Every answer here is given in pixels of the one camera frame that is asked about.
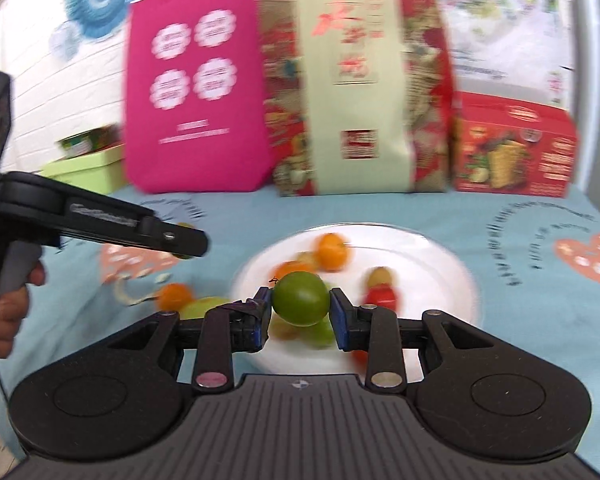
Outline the left hand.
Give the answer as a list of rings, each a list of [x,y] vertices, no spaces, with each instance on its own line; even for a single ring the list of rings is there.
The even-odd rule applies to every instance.
[[[45,269],[39,261],[31,271],[27,284],[0,297],[0,359],[5,359],[12,353],[20,325],[29,313],[28,286],[42,286],[45,281]]]

